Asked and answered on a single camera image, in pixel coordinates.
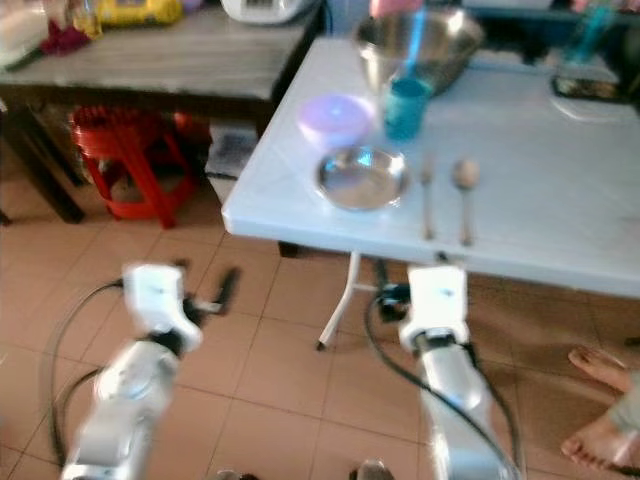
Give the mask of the white rice cooker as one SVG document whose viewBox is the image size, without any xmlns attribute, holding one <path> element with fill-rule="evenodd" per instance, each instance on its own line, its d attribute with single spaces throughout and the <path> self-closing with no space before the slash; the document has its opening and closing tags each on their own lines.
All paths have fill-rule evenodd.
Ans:
<svg viewBox="0 0 640 480">
<path fill-rule="evenodd" d="M 229 18 L 248 26 L 283 26 L 323 0 L 219 0 Z"/>
</svg>

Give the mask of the clear glass bottle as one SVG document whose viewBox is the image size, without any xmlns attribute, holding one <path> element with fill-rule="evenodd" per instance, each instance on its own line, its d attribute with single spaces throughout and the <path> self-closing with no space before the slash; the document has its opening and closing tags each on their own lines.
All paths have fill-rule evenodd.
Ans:
<svg viewBox="0 0 640 480">
<path fill-rule="evenodd" d="M 99 0 L 69 0 L 68 15 L 72 26 L 87 37 L 101 35 Z"/>
</svg>

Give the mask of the dark tray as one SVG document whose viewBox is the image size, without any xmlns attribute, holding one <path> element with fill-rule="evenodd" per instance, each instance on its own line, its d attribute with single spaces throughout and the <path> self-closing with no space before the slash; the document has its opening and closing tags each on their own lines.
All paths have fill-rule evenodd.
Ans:
<svg viewBox="0 0 640 480">
<path fill-rule="evenodd" d="M 623 88 L 617 76 L 567 76 L 556 74 L 550 78 L 550 90 L 559 99 L 627 104 L 635 97 Z"/>
</svg>

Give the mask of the steel fork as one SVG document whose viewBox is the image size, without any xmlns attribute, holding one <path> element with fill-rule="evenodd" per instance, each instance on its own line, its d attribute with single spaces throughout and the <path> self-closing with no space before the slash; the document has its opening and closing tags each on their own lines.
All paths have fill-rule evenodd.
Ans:
<svg viewBox="0 0 640 480">
<path fill-rule="evenodd" d="M 422 155 L 419 184 L 422 191 L 422 237 L 425 241 L 434 241 L 436 237 L 435 215 L 433 207 L 433 182 L 435 177 L 434 152 L 426 151 Z"/>
</svg>

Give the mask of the white folding table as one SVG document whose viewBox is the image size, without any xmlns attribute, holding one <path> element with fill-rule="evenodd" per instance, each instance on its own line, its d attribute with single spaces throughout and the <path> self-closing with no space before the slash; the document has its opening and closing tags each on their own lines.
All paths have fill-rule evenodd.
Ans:
<svg viewBox="0 0 640 480">
<path fill-rule="evenodd" d="M 417 264 L 444 253 L 471 273 L 635 298 L 631 323 L 605 346 L 640 356 L 640 122 L 575 122 L 550 105 L 545 74 L 468 68 L 402 147 L 413 170 L 426 151 L 436 155 L 436 237 L 425 241 L 417 184 L 396 206 L 371 212 L 338 209 L 317 193 L 323 155 L 294 119 L 325 93 L 376 100 L 347 38 L 320 38 L 306 52 L 225 201 L 230 233 Z M 479 165 L 470 247 L 460 243 L 452 182 L 462 157 Z"/>
</svg>

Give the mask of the dark red cloth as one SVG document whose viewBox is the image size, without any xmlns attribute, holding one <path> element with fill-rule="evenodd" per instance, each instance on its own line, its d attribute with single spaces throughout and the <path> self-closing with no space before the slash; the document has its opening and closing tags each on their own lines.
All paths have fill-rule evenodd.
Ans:
<svg viewBox="0 0 640 480">
<path fill-rule="evenodd" d="M 86 32 L 74 26 L 60 27 L 58 23 L 47 22 L 47 36 L 40 44 L 40 51 L 46 55 L 61 56 L 82 49 L 92 41 Z"/>
</svg>

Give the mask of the pink plastic item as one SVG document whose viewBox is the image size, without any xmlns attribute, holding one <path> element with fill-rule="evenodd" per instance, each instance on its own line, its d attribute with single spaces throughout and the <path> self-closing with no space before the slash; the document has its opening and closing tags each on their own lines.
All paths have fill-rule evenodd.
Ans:
<svg viewBox="0 0 640 480">
<path fill-rule="evenodd" d="M 413 12 L 424 5 L 425 0 L 370 0 L 369 15 L 372 18 L 387 17 L 387 15 Z"/>
</svg>

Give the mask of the red plastic stool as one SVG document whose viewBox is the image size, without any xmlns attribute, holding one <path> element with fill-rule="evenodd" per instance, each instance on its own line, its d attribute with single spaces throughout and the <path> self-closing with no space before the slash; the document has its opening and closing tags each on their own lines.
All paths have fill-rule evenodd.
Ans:
<svg viewBox="0 0 640 480">
<path fill-rule="evenodd" d="M 195 172 L 160 115 L 82 106 L 69 123 L 84 169 L 114 219 L 177 225 L 179 207 L 195 192 Z"/>
</svg>

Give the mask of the steel spoon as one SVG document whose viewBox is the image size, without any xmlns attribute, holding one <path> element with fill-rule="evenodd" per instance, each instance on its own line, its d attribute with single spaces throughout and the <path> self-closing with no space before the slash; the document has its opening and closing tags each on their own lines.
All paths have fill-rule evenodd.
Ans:
<svg viewBox="0 0 640 480">
<path fill-rule="evenodd" d="M 462 157 L 453 166 L 452 182 L 460 195 L 460 243 L 462 246 L 470 247 L 475 242 L 474 202 L 471 193 L 479 183 L 479 165 L 467 157 Z"/>
</svg>

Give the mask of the white round plate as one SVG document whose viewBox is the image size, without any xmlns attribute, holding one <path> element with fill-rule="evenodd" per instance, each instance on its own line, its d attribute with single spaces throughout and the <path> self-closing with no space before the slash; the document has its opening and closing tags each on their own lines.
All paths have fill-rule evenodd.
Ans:
<svg viewBox="0 0 640 480">
<path fill-rule="evenodd" d="M 631 106 L 617 104 L 617 102 L 563 99 L 563 97 L 553 96 L 550 99 L 550 105 L 575 122 L 598 124 L 640 122 L 640 114 L 636 114 Z"/>
</svg>

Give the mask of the white storage box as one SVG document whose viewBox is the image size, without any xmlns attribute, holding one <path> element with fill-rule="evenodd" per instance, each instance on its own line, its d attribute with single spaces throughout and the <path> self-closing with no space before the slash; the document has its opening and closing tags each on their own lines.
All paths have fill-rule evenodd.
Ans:
<svg viewBox="0 0 640 480">
<path fill-rule="evenodd" d="M 228 201 L 255 150 L 259 133 L 252 125 L 212 123 L 204 174 L 220 202 Z"/>
</svg>

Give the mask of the white lidded container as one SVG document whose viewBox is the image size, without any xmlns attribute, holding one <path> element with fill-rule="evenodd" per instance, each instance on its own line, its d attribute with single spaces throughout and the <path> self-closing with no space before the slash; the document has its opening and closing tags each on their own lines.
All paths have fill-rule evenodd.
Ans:
<svg viewBox="0 0 640 480">
<path fill-rule="evenodd" d="M 41 3 L 3 6 L 0 17 L 0 69 L 18 67 L 49 36 L 49 15 Z"/>
</svg>

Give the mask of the person's bare foot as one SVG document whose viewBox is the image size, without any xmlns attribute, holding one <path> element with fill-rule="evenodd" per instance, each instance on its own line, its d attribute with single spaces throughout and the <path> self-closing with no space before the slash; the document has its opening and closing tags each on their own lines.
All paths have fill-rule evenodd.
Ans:
<svg viewBox="0 0 640 480">
<path fill-rule="evenodd" d="M 634 388 L 635 380 L 632 379 L 631 370 L 603 349 L 577 346 L 567 353 L 567 358 L 577 370 L 617 392 L 627 393 Z"/>
<path fill-rule="evenodd" d="M 576 465 L 596 470 L 636 468 L 634 456 L 640 451 L 640 430 L 623 428 L 611 416 L 600 416 L 568 435 L 559 451 Z"/>
</svg>

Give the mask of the large steel mixing bowl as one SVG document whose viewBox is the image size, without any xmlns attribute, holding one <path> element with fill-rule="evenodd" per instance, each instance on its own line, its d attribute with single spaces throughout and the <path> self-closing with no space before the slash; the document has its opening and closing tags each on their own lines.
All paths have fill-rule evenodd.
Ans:
<svg viewBox="0 0 640 480">
<path fill-rule="evenodd" d="M 424 8 L 361 20 L 352 36 L 371 90 L 402 74 L 442 95 L 461 77 L 486 40 L 484 28 L 460 8 Z"/>
</svg>

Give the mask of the teal plastic cup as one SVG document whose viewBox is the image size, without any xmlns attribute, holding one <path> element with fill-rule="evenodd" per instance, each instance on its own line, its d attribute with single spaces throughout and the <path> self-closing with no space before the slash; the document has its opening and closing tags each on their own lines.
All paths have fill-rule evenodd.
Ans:
<svg viewBox="0 0 640 480">
<path fill-rule="evenodd" d="M 394 76 L 387 83 L 381 102 L 384 132 L 388 140 L 415 140 L 424 124 L 434 88 L 417 76 Z"/>
</svg>

